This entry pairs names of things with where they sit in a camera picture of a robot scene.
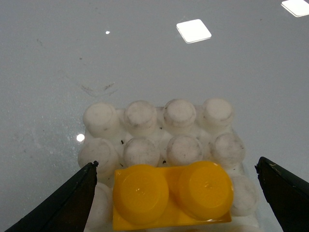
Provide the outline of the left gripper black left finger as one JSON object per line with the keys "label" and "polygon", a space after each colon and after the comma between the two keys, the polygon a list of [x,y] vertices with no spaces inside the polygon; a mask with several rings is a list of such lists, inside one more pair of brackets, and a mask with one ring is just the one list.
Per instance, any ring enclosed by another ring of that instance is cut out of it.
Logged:
{"label": "left gripper black left finger", "polygon": [[97,185],[98,162],[90,162],[8,232],[83,232]]}

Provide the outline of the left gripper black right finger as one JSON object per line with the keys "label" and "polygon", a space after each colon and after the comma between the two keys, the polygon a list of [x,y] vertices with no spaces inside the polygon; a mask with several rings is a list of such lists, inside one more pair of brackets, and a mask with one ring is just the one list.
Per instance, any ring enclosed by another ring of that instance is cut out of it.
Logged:
{"label": "left gripper black right finger", "polygon": [[309,183],[273,161],[255,166],[264,197],[284,232],[309,230]]}

